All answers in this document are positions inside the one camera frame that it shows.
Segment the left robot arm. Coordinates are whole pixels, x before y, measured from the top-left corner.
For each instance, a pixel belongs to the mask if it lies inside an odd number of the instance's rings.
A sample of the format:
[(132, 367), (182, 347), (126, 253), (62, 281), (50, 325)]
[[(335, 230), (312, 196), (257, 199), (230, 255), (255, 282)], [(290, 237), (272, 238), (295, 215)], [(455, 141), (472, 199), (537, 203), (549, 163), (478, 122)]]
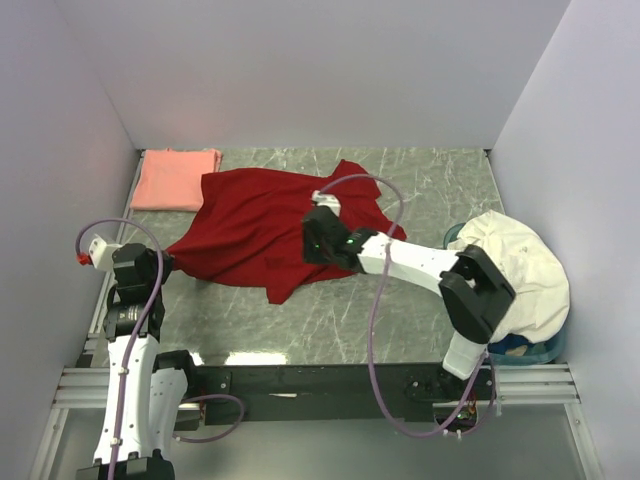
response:
[(143, 244), (95, 237), (83, 264), (111, 272), (103, 322), (108, 346), (107, 403), (93, 463), (79, 479), (172, 479), (169, 459), (181, 402), (193, 399), (200, 378), (188, 351), (160, 351), (165, 316), (162, 287), (172, 258)]

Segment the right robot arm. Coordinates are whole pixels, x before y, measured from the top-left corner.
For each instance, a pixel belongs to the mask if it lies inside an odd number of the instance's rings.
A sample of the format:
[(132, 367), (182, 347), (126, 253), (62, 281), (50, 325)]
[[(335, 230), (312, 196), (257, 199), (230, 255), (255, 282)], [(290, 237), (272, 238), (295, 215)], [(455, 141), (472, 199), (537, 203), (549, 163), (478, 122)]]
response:
[(514, 288), (481, 247), (433, 249), (368, 228), (351, 231), (327, 206), (313, 207), (302, 230), (307, 263), (386, 274), (438, 295), (454, 328), (438, 377), (440, 390), (460, 399), (473, 388), (472, 372), (516, 299)]

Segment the red t shirt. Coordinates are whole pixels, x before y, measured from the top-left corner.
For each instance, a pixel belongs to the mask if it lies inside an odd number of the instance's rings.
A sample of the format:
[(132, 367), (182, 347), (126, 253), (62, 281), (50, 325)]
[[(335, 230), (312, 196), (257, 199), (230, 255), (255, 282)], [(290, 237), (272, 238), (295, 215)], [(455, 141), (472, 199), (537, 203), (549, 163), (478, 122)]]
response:
[(342, 160), (328, 177), (265, 168), (240, 168), (201, 179), (203, 205), (185, 235), (169, 246), (174, 267), (199, 280), (263, 287), (272, 304), (301, 285), (340, 279), (347, 271), (303, 260), (302, 219), (311, 195), (336, 179), (331, 192), (341, 220), (354, 230), (386, 232), (392, 222), (378, 206), (376, 182), (359, 164)]

